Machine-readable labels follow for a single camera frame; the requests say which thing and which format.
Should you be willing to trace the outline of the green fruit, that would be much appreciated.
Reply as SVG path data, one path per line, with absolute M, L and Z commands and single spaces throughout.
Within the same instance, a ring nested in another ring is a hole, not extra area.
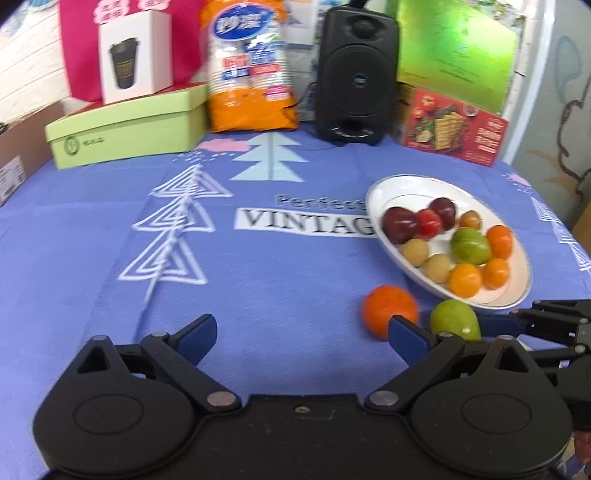
M 433 309 L 430 328 L 433 334 L 449 332 L 467 341 L 482 339 L 475 311 L 469 305 L 454 299 L 445 300 Z
M 486 237 L 472 228 L 459 228 L 453 234 L 450 246 L 453 257 L 460 263 L 480 266 L 492 257 Z

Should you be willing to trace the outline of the dark red plum right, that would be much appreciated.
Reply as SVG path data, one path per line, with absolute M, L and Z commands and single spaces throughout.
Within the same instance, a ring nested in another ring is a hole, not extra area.
M 455 227 L 457 209 L 452 200 L 446 197 L 436 198 L 430 203 L 429 208 L 440 217 L 444 231 Z

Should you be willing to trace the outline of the light green shoe box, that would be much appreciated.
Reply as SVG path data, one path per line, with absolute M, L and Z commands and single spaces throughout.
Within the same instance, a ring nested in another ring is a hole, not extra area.
M 204 84 L 170 87 L 151 96 L 91 104 L 45 127 L 60 170 L 133 157 L 182 153 L 207 129 Z

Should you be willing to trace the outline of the yellow orange kumquat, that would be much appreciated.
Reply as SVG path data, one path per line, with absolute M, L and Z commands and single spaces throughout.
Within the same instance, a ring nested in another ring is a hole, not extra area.
M 480 269 L 470 263 L 461 263 L 454 267 L 448 279 L 448 288 L 456 296 L 471 298 L 482 287 Z

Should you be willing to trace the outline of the pink paper bag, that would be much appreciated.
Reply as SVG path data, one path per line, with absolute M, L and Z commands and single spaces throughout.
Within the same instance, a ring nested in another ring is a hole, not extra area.
M 204 63 L 198 16 L 204 1 L 91 1 L 59 3 L 61 45 L 71 95 L 79 100 L 101 99 L 99 26 L 145 10 L 171 19 L 172 82 L 184 84 Z

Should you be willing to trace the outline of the orange paper cup package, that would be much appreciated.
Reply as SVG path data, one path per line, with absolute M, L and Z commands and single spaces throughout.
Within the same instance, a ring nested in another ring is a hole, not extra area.
M 294 130 L 283 1 L 208 1 L 200 13 L 207 50 L 211 130 Z

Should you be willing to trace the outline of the green gift box upright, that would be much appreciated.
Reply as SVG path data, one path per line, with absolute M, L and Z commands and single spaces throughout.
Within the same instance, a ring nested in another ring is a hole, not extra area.
M 400 1 L 397 80 L 499 114 L 526 16 L 505 1 Z

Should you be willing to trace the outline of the red cracker box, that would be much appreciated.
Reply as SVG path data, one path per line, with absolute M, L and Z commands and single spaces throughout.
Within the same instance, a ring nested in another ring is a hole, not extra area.
M 408 84 L 399 86 L 393 137 L 399 144 L 491 167 L 508 122 L 460 100 Z

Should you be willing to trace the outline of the orange kumquat front right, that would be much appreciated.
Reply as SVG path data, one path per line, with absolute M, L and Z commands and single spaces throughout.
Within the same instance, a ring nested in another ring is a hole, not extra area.
M 505 259 L 491 258 L 481 269 L 483 285 L 490 290 L 503 287 L 510 277 L 510 268 Z

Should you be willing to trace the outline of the blue printed tablecloth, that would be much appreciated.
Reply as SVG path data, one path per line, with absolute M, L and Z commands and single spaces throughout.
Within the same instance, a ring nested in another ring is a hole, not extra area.
M 208 137 L 194 150 L 59 170 L 1 209 L 1 475 L 45 471 L 31 423 L 85 341 L 134 343 L 217 320 L 202 369 L 236 394 L 367 395 L 405 367 L 363 327 L 363 298 L 437 298 L 390 259 L 366 215 L 377 180 L 425 175 L 495 209 L 530 258 L 530 299 L 586 298 L 590 261 L 525 177 L 384 140 L 306 131 Z

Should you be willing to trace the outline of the green fruit right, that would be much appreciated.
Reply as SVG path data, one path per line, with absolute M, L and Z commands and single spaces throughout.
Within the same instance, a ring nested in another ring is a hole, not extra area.
M 492 257 L 486 237 L 472 228 L 459 228 L 453 234 L 450 246 L 453 257 L 460 263 L 480 266 Z

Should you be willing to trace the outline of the white coffee cup box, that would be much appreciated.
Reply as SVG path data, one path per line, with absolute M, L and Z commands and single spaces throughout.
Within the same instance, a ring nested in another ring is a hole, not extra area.
M 171 18 L 157 10 L 126 15 L 99 27 L 102 101 L 112 104 L 170 87 Z

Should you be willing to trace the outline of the tan longan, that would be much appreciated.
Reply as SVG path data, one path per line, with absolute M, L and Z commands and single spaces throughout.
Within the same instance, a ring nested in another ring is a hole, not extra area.
M 448 255 L 439 253 L 427 259 L 422 271 L 436 284 L 444 284 L 448 281 L 454 267 L 455 264 Z
M 421 238 L 407 241 L 401 248 L 403 257 L 413 267 L 421 267 L 430 257 L 429 243 Z

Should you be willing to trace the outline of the orange tangerine on table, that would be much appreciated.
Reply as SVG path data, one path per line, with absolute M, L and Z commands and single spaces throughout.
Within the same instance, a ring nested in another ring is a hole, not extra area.
M 392 317 L 401 316 L 417 323 L 419 306 L 415 298 L 400 287 L 382 285 L 374 289 L 362 305 L 363 326 L 381 340 L 388 339 L 388 326 Z

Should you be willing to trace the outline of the dark red plum left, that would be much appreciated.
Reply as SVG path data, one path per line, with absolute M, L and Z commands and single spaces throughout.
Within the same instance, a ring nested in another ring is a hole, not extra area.
M 403 207 L 391 207 L 382 217 L 382 229 L 392 244 L 405 244 L 418 235 L 417 214 Z

